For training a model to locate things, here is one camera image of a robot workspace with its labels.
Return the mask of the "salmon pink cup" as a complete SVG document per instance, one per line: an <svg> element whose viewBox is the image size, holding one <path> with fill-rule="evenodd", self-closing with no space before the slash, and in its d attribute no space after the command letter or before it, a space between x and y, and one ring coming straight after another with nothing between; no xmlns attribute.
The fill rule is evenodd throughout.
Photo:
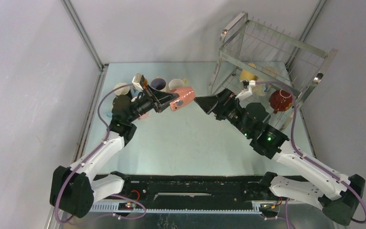
<svg viewBox="0 0 366 229"><path fill-rule="evenodd" d="M172 112L185 107L189 103L193 102L196 97L194 89L190 86L173 89L170 92L179 95L177 99L170 102Z"/></svg>

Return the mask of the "pale pink cup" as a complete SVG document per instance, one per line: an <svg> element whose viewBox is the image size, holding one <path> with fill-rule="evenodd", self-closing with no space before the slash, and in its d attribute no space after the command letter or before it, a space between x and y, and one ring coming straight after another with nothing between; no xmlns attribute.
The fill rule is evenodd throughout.
<svg viewBox="0 0 366 229"><path fill-rule="evenodd" d="M162 78L155 78L151 81L150 86L158 91L167 91L167 82Z"/></svg>

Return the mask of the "blue patterned mug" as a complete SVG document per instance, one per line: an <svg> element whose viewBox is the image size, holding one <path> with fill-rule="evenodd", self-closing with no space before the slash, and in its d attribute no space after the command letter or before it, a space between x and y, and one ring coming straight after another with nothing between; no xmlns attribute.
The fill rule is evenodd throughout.
<svg viewBox="0 0 366 229"><path fill-rule="evenodd" d="M133 88L133 87L130 87L130 94L131 94L131 98L133 99L134 97L138 96L139 94L139 90Z"/></svg>

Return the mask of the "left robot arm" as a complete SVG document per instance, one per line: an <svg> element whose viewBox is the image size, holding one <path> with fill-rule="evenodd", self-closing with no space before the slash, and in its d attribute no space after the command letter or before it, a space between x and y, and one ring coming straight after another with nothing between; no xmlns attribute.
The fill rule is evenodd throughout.
<svg viewBox="0 0 366 229"><path fill-rule="evenodd" d="M124 181L124 176L109 174L98 180L95 177L132 140L137 129L135 120L151 110L161 113L178 97L177 93L145 86L140 97L135 100L127 95L115 98L112 119L110 123L104 124L106 134L99 145L71 165L58 166L53 172L50 204L54 207L59 223L68 222L60 219L60 210L71 217L82 218L98 201L112 195L122 199L130 196L132 186Z"/></svg>

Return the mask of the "pink mug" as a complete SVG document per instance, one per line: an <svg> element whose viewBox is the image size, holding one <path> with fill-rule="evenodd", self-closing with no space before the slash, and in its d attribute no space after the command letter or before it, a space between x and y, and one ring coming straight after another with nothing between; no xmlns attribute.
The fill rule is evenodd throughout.
<svg viewBox="0 0 366 229"><path fill-rule="evenodd" d="M142 115L140 115L139 117L138 117L138 120L142 120L142 119L145 119L145 118L148 118L149 117L149 112L146 112L146 113L144 113L144 114L142 114Z"/></svg>

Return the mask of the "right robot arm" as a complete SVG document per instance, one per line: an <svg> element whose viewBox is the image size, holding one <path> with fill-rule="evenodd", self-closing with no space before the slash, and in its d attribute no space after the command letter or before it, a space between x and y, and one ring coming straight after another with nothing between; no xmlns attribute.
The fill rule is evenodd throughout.
<svg viewBox="0 0 366 229"><path fill-rule="evenodd" d="M241 106L239 97L229 89L196 97L194 101L206 114L233 125L250 140L255 152L297 171L305 179L294 181L267 172L258 186L260 197L296 199L318 208L343 226L354 221L365 188L363 177L342 174L302 151L291 137L268 123L270 115L260 102Z"/></svg>

